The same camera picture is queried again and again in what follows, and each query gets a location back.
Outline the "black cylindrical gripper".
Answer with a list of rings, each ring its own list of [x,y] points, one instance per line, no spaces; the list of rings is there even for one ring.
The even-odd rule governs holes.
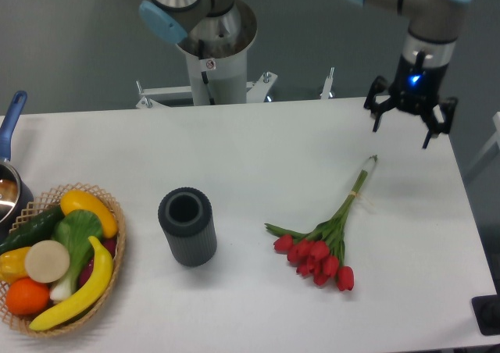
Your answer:
[[[373,132],[380,127],[382,115],[395,107],[416,116],[427,126],[422,149],[432,138],[449,134],[452,128],[457,97],[439,98],[441,83],[455,50],[455,41],[435,43],[408,33],[392,84],[377,76],[369,89],[363,108],[374,119]],[[377,102],[377,96],[387,92],[388,98]]]

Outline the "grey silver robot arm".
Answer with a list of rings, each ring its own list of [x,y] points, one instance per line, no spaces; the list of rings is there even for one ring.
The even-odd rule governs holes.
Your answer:
[[[448,134],[456,98],[439,95],[472,0],[349,0],[396,12],[409,27],[393,81],[377,77],[364,103],[371,116],[398,109],[418,116],[427,137]],[[176,45],[187,61],[196,105],[247,103],[247,51],[257,20],[241,0],[144,0],[139,15],[145,26]]]

